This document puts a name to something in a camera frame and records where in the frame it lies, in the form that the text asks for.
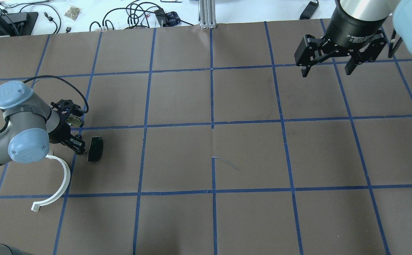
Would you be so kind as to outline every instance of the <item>white surface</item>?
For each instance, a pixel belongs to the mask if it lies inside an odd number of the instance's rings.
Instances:
[[[66,161],[64,161],[61,158],[56,157],[54,155],[46,155],[46,158],[56,159],[61,163],[61,165],[63,166],[63,171],[64,171],[64,179],[63,179],[62,185],[57,190],[57,192],[55,192],[55,194],[53,194],[53,196],[49,197],[46,200],[33,202],[32,211],[39,211],[39,207],[44,206],[44,205],[50,205],[53,202],[55,202],[58,198],[60,198],[63,195],[63,193],[66,191],[66,189],[69,185],[70,169],[69,169],[69,166],[67,165]]]
[[[18,4],[37,2],[38,0],[10,0],[4,4]],[[192,24],[198,24],[198,1],[181,0],[182,3],[162,3],[160,0],[148,0],[160,5],[165,12],[176,11],[179,17]],[[71,26],[71,32],[88,31],[91,22],[102,23],[104,15],[113,8],[125,7],[132,0],[52,0],[49,3],[54,7],[62,18],[60,33],[65,33],[66,27]],[[303,9],[310,0],[216,0],[216,20],[217,23],[245,23],[259,21],[288,21],[299,19]],[[76,21],[64,17],[65,11],[73,5],[81,9]],[[8,9],[9,13],[18,12],[23,7]],[[313,19],[330,18],[335,9],[334,0],[319,0],[319,8],[313,15]],[[44,17],[46,11],[54,20],[59,23],[54,11],[43,5],[26,7],[23,11],[39,12],[39,17],[33,34],[51,34],[55,30],[53,22],[49,22]],[[124,29],[127,25],[127,14],[125,10],[117,10],[107,16],[116,29]],[[149,25],[154,27],[156,19],[154,15],[149,17]]]

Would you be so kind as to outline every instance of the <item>white curved object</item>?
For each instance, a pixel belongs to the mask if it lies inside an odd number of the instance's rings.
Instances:
[[[60,198],[63,195],[63,193],[66,191],[66,189],[69,185],[70,169],[69,169],[69,166],[67,165],[66,161],[64,161],[61,158],[56,157],[54,155],[46,155],[46,158],[56,159],[62,164],[63,170],[64,170],[63,182],[62,182],[62,185],[60,186],[60,188],[57,190],[57,192],[55,192],[55,194],[53,194],[53,196],[51,196],[48,199],[43,200],[43,201],[33,202],[32,211],[39,211],[39,207],[44,206],[44,205],[50,205],[53,202],[55,202],[58,198]]]

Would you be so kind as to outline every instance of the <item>gray robot arm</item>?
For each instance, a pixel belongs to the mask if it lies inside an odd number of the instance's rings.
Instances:
[[[294,59],[306,77],[310,68],[332,57],[350,56],[346,74],[373,62],[387,44],[382,30],[385,19],[394,13],[393,23],[412,53],[412,0],[336,0],[329,27],[320,39],[306,34]]]
[[[70,114],[82,116],[78,105],[60,100],[47,105],[33,89],[20,81],[0,86],[0,108],[5,126],[0,130],[0,166],[14,160],[31,163],[43,159],[50,143],[62,143],[83,154],[85,142],[72,136],[66,123]]]

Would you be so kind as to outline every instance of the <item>cable connector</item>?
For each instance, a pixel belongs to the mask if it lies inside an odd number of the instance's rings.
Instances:
[[[46,16],[46,18],[47,18],[49,21],[53,21],[52,16],[49,16],[46,12],[44,12],[44,16]]]

